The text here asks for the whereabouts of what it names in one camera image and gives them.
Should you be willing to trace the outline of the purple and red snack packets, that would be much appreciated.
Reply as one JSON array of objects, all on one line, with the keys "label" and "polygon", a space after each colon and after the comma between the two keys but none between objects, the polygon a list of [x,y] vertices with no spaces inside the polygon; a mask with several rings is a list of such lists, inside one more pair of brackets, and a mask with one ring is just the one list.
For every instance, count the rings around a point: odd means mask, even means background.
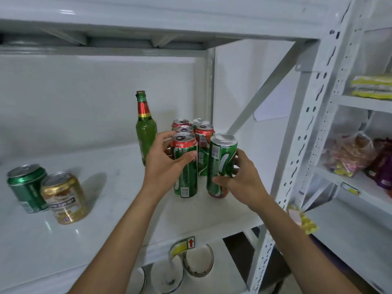
[{"label": "purple and red snack packets", "polygon": [[375,138],[374,146],[377,150],[377,156],[365,168],[364,173],[379,187],[392,190],[392,139]]}]

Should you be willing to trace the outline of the person's left forearm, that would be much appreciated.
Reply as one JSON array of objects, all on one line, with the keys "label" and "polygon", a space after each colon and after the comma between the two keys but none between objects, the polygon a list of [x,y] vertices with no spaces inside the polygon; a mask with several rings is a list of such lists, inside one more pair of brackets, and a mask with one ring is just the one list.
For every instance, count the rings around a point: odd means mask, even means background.
[{"label": "person's left forearm", "polygon": [[145,182],[67,294],[125,294],[150,221],[173,182]]}]

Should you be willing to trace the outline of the cluster of tall green cans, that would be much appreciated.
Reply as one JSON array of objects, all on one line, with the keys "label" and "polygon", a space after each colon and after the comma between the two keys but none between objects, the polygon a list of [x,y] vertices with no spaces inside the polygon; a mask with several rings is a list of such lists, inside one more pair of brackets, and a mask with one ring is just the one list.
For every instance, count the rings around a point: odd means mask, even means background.
[{"label": "cluster of tall green cans", "polygon": [[194,134],[198,142],[198,175],[207,176],[210,140],[215,134],[213,125],[201,118],[191,122],[185,119],[176,119],[172,124],[172,130]]}]

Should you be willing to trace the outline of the person's left hand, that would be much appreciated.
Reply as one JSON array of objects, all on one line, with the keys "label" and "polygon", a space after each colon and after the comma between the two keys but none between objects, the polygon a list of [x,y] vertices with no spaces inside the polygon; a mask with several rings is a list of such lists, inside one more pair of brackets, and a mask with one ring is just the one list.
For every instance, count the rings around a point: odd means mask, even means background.
[{"label": "person's left hand", "polygon": [[172,165],[166,150],[169,148],[174,131],[158,133],[150,147],[145,161],[145,175],[142,190],[161,200],[179,178],[183,168]]}]

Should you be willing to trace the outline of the short green drink can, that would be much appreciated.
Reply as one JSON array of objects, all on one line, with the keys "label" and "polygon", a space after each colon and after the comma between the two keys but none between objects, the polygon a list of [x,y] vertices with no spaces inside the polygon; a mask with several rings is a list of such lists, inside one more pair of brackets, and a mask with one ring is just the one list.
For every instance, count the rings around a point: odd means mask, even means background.
[{"label": "short green drink can", "polygon": [[16,167],[7,173],[7,184],[27,213],[46,211],[48,204],[41,194],[42,181],[47,177],[39,164]]}]

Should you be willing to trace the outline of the white metal shelving rack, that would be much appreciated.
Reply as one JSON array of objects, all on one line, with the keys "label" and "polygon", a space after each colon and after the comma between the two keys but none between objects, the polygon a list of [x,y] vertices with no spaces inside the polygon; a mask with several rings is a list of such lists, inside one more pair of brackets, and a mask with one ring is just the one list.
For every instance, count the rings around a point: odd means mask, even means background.
[{"label": "white metal shelving rack", "polygon": [[[160,131],[175,118],[205,118],[260,153],[248,124],[293,67],[300,72],[293,129],[273,191],[288,205],[360,0],[0,0],[0,294],[69,290],[140,190],[134,123],[145,90]],[[216,50],[234,42],[283,40],[291,50],[243,108],[223,93]],[[50,210],[27,213],[7,173],[40,164],[69,171],[89,200],[70,225]]]},{"label": "white metal shelving rack", "polygon": [[[338,133],[392,138],[392,100],[349,95],[355,75],[392,70],[392,0],[356,0],[338,70],[327,89],[308,170],[296,200],[318,230],[314,236],[379,294],[392,294],[392,198],[363,172],[331,173],[323,152]],[[361,190],[356,196],[341,188]]]}]

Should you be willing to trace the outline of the small yellow shelf price tag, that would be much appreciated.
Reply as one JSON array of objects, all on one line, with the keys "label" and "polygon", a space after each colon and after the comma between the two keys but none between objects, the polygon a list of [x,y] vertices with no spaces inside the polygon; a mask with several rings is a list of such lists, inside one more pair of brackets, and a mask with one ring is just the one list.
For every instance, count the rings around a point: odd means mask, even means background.
[{"label": "small yellow shelf price tag", "polygon": [[361,195],[361,190],[358,188],[355,188],[353,186],[351,186],[350,184],[346,183],[346,182],[342,182],[341,183],[341,188],[345,189],[346,191],[356,195],[356,196],[360,196]]}]

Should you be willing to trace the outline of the round clear jar dark rim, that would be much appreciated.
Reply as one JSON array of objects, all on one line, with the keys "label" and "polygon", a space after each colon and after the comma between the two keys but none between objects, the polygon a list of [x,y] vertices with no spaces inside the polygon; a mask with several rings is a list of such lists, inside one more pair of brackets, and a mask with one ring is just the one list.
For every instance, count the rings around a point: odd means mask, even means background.
[{"label": "round clear jar dark rim", "polygon": [[135,294],[145,294],[147,277],[143,267],[135,270]]},{"label": "round clear jar dark rim", "polygon": [[193,277],[207,276],[214,265],[214,252],[209,244],[185,251],[182,259],[183,267]]},{"label": "round clear jar dark rim", "polygon": [[157,294],[172,294],[182,284],[184,267],[182,259],[175,256],[172,260],[155,262],[150,270],[150,281]]}]

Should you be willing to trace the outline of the clear bag of colourful snacks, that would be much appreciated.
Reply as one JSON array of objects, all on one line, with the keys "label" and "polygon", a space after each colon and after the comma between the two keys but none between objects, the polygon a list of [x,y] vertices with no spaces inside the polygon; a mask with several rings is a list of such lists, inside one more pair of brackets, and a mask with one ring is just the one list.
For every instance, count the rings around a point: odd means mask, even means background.
[{"label": "clear bag of colourful snacks", "polygon": [[331,173],[351,178],[376,158],[378,151],[363,131],[337,137],[326,150],[323,166]]}]

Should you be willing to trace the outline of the green glass beer bottle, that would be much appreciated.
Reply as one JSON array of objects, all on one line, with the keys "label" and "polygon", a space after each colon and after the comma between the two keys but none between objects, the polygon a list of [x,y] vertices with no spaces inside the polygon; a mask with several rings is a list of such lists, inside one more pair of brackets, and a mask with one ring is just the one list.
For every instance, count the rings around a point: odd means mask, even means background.
[{"label": "green glass beer bottle", "polygon": [[136,133],[140,146],[142,163],[145,165],[146,156],[154,142],[155,136],[157,135],[157,125],[151,116],[145,91],[137,91],[136,98],[138,102],[138,121],[136,123]]}]

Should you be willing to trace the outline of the short gold drink can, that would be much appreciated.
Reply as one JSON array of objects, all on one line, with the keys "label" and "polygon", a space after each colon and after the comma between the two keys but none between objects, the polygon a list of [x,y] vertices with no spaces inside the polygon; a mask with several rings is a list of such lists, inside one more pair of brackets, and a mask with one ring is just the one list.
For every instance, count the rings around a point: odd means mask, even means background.
[{"label": "short gold drink can", "polygon": [[59,224],[69,225],[88,215],[84,192],[72,173],[48,175],[42,181],[40,191]]}]

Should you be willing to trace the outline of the tall green red-rimmed drink can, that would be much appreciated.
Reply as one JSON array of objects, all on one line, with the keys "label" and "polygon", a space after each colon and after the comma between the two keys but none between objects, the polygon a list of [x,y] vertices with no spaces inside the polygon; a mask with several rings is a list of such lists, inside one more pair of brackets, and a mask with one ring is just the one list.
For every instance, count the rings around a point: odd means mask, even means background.
[{"label": "tall green red-rimmed drink can", "polygon": [[228,189],[214,183],[213,177],[233,177],[237,146],[238,141],[230,134],[218,133],[210,139],[206,188],[214,198],[223,198],[228,194]]},{"label": "tall green red-rimmed drink can", "polygon": [[[178,132],[172,137],[171,156],[179,159],[184,153],[194,151],[198,153],[198,142],[193,134]],[[198,158],[184,166],[174,185],[174,193],[181,198],[190,198],[198,192]]]}]

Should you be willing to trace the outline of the yellow shelf label red arrow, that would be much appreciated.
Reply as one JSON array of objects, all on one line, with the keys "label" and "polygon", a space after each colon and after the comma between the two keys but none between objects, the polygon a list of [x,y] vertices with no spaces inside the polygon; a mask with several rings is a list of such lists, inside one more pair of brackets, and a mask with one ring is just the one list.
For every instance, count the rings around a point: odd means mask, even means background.
[{"label": "yellow shelf label red arrow", "polygon": [[187,237],[182,240],[175,242],[169,250],[169,259],[172,260],[178,254],[195,247],[195,237]]}]

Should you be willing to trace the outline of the person's right forearm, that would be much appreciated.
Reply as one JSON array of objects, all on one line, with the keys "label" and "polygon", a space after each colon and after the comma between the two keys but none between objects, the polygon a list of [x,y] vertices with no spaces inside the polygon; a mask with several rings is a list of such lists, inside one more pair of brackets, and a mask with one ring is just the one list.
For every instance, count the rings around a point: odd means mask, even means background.
[{"label": "person's right forearm", "polygon": [[361,294],[272,197],[251,193],[242,201],[263,221],[303,294]]}]

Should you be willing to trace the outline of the person's right hand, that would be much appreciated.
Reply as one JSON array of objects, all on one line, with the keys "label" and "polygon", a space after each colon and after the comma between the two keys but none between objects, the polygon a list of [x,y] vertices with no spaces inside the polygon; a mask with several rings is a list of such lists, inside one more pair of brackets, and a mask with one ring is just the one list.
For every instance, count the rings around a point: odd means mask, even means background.
[{"label": "person's right hand", "polygon": [[245,152],[239,148],[236,151],[234,165],[237,166],[233,171],[237,187],[229,192],[253,212],[259,214],[263,202],[270,199],[270,196],[262,183],[257,168]]}]

